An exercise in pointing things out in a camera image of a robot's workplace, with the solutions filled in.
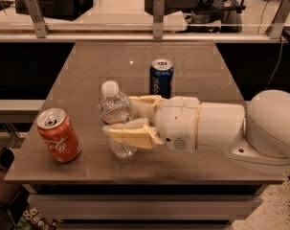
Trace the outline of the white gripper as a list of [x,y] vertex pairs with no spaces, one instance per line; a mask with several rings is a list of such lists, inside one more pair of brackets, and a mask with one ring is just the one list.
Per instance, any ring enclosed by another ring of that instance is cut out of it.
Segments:
[[[145,95],[131,96],[130,101],[134,117],[140,119],[105,125],[102,130],[108,138],[141,149],[166,144],[169,150],[195,152],[197,98],[175,96],[166,100],[160,95]],[[153,120],[155,127],[149,125]]]

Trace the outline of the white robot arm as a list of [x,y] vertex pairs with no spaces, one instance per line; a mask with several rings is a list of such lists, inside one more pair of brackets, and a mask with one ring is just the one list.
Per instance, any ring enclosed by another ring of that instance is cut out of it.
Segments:
[[207,103],[195,97],[140,96],[131,99],[139,118],[106,125],[105,135],[142,149],[214,150],[258,172],[290,168],[290,93],[265,90],[245,106]]

